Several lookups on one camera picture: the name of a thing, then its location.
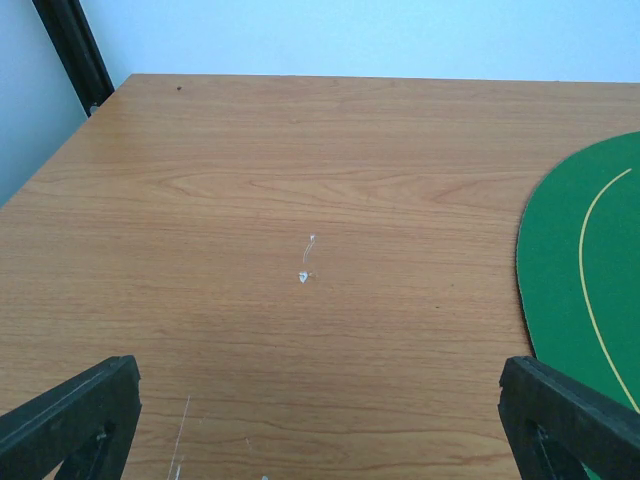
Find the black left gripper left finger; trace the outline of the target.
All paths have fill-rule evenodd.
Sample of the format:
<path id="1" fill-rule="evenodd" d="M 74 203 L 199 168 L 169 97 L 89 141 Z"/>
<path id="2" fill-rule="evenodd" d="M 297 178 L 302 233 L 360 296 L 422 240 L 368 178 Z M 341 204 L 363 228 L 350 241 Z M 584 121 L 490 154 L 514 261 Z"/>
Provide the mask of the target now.
<path id="1" fill-rule="evenodd" d="M 142 404 L 132 355 L 103 360 L 1 416 L 1 477 L 119 479 Z"/>

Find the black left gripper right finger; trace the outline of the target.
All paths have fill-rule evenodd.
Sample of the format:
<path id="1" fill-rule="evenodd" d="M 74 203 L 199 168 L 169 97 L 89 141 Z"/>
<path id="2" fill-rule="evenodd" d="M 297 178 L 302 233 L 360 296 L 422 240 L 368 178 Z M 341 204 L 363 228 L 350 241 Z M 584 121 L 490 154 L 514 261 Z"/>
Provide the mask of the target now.
<path id="1" fill-rule="evenodd" d="M 639 414 L 533 357 L 506 360 L 498 411 L 523 479 L 639 477 Z"/>

